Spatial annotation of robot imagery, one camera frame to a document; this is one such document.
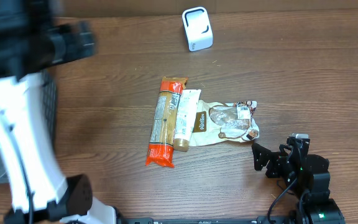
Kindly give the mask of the orange spaghetti pack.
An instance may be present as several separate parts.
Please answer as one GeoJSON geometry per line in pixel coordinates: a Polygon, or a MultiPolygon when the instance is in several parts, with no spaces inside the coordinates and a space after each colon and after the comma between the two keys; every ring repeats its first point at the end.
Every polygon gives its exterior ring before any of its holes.
{"type": "Polygon", "coordinates": [[[147,166],[155,163],[174,168],[172,159],[177,111],[187,81],[186,77],[162,78],[145,160],[147,166]]]}

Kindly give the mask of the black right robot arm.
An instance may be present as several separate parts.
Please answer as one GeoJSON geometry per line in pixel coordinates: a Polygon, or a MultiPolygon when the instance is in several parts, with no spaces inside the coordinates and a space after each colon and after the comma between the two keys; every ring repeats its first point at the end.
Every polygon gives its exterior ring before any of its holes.
{"type": "Polygon", "coordinates": [[[254,169],[266,167],[268,178],[282,178],[286,188],[272,202],[267,215],[258,223],[345,223],[345,218],[331,199],[328,171],[329,161],[322,156],[309,154],[310,138],[307,134],[295,134],[287,137],[287,143],[279,145],[279,151],[273,152],[260,144],[252,145],[254,169]],[[285,194],[298,199],[296,209],[289,211],[286,217],[273,217],[272,210],[285,194]]]}

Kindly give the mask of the white cream tube brown cap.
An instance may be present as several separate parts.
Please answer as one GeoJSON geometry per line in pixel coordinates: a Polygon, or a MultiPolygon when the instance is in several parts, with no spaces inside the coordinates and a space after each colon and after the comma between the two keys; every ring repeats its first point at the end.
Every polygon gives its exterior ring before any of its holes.
{"type": "Polygon", "coordinates": [[[173,148],[186,152],[194,128],[201,90],[183,90],[178,105],[173,148]]]}

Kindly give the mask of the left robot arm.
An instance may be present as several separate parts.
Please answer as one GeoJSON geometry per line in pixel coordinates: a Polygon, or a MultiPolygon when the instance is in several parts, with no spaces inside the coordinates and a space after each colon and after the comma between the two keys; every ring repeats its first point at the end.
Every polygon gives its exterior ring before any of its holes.
{"type": "Polygon", "coordinates": [[[0,0],[0,155],[12,196],[4,222],[116,223],[89,178],[65,176],[53,153],[42,72],[95,53],[86,23],[58,25],[54,14],[51,1],[0,0]]]}

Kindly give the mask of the beige bread snack bag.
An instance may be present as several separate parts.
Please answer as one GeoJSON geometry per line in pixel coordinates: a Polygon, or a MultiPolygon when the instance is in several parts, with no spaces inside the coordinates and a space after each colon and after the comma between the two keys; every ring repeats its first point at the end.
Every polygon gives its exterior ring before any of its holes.
{"type": "Polygon", "coordinates": [[[247,142],[260,131],[254,120],[256,101],[207,103],[199,100],[190,146],[207,146],[224,141],[247,142]]]}

